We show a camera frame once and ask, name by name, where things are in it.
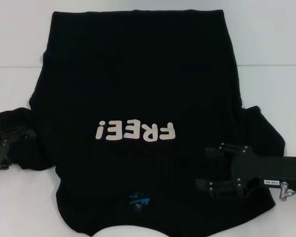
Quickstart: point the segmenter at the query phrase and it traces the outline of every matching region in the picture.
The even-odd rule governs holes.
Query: label sticker
[[[264,184],[267,185],[280,185],[280,181],[276,181],[276,180],[265,180]]]

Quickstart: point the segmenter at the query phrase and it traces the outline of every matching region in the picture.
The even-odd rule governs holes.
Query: white background
[[[258,105],[296,156],[296,0],[0,0],[0,112],[28,107],[42,65],[53,11],[223,9],[245,108]],[[60,217],[54,169],[0,172],[0,237],[78,237]],[[296,196],[217,237],[296,235]],[[96,237],[157,237],[114,227]]]

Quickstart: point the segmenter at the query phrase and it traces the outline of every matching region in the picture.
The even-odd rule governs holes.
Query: white letter
[[[169,140],[169,139],[175,139],[176,138],[176,132],[174,131],[173,128],[173,123],[169,122],[168,123],[168,128],[160,128],[161,132],[168,132],[169,134],[161,134],[160,139],[161,140]]]
[[[140,137],[140,121],[137,119],[128,120],[127,123],[133,123],[134,126],[126,126],[125,130],[134,131],[133,133],[125,132],[124,138],[139,139]]]
[[[107,140],[116,141],[123,138],[122,134],[122,121],[109,121],[110,125],[116,125],[114,127],[109,127],[108,132],[115,132],[115,135],[108,135]]]
[[[158,139],[158,127],[157,124],[152,125],[152,129],[148,127],[146,124],[142,125],[142,128],[146,130],[143,135],[143,138],[147,142],[155,142]]]
[[[102,134],[103,134],[103,125],[105,124],[105,122],[104,121],[101,121],[101,122],[99,122],[99,125],[101,125],[101,126],[99,126],[98,127],[98,129],[97,129],[97,134],[95,135],[95,139],[101,139],[101,137],[102,137]]]

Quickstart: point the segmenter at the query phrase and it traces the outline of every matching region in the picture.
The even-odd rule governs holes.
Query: black fabric
[[[195,178],[215,172],[206,147],[246,144],[283,155],[285,145],[258,107],[241,108],[222,11],[55,12],[30,105],[2,113],[0,128],[36,130],[38,142],[11,156],[22,168],[56,166],[59,211],[77,232],[136,225],[204,237],[274,206],[268,189],[211,200],[195,187]],[[139,138],[124,137],[130,119],[140,121]],[[119,121],[122,138],[108,131]],[[158,135],[145,136],[147,126]],[[141,211],[135,196],[149,198]]]

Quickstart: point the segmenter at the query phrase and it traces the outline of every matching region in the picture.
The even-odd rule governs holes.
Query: t-shirt
[[[0,130],[37,133],[9,156],[23,169],[56,166],[58,208],[77,232],[134,225],[204,237],[274,206],[268,189],[211,199],[195,184],[230,174],[205,148],[284,152],[259,108],[241,108],[221,10],[55,12],[30,105],[0,114]]]

